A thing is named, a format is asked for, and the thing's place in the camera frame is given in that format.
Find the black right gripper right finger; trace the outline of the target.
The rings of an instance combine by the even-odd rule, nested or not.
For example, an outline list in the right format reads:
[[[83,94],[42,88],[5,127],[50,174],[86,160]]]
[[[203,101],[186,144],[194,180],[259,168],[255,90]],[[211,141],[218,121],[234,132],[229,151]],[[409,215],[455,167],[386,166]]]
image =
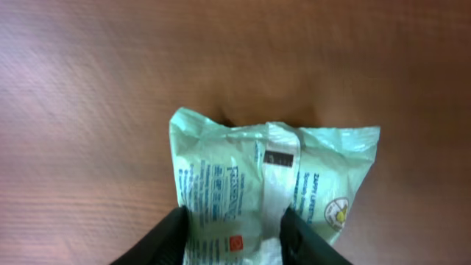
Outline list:
[[[283,265],[352,265],[288,208],[280,223]]]

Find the teal tissue packet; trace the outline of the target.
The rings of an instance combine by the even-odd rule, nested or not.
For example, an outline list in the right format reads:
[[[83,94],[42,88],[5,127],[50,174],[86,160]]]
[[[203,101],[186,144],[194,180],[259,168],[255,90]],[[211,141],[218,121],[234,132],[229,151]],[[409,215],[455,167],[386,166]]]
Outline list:
[[[169,139],[177,201],[189,215],[184,263],[279,264],[289,209],[323,242],[340,236],[380,128],[227,127],[180,108]]]

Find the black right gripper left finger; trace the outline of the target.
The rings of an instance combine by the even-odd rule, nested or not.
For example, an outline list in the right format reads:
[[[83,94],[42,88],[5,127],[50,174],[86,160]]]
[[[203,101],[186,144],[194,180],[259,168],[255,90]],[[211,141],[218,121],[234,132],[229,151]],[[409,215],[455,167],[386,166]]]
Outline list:
[[[188,209],[177,207],[110,265],[183,265],[187,240]]]

